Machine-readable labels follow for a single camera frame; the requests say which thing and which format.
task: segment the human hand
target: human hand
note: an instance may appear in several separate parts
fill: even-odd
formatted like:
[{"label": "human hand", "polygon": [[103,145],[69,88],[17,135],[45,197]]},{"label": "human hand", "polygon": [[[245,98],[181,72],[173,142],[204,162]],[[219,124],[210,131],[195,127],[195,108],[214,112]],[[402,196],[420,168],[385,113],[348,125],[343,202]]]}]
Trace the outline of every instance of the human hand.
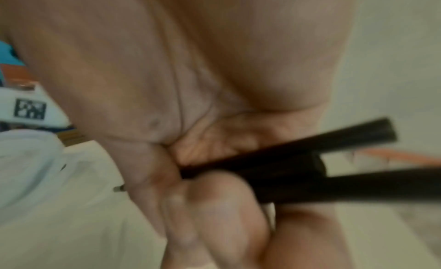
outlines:
[{"label": "human hand", "polygon": [[[243,182],[220,172],[181,181],[179,166],[312,134],[352,3],[1,0],[1,12],[21,58],[166,233],[165,268],[210,258],[222,268],[344,268],[328,208],[277,206],[271,234]],[[183,208],[170,211],[175,199]]]}]

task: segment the finger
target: finger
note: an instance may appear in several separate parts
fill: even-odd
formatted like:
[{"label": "finger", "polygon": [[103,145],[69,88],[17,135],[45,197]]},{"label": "finger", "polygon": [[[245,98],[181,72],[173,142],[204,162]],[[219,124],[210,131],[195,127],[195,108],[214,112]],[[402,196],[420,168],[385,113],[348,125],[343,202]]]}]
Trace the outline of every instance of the finger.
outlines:
[{"label": "finger", "polygon": [[164,236],[160,201],[180,180],[179,169],[160,145],[138,141],[100,140],[120,170],[130,199]]},{"label": "finger", "polygon": [[263,268],[349,269],[351,260],[332,205],[278,206]]},{"label": "finger", "polygon": [[270,228],[251,188],[227,172],[198,177],[187,204],[196,232],[219,268],[249,268],[263,253]]},{"label": "finger", "polygon": [[167,236],[167,248],[161,269],[199,267],[211,261],[194,227],[186,203],[190,181],[182,181],[168,190],[161,209]]}]

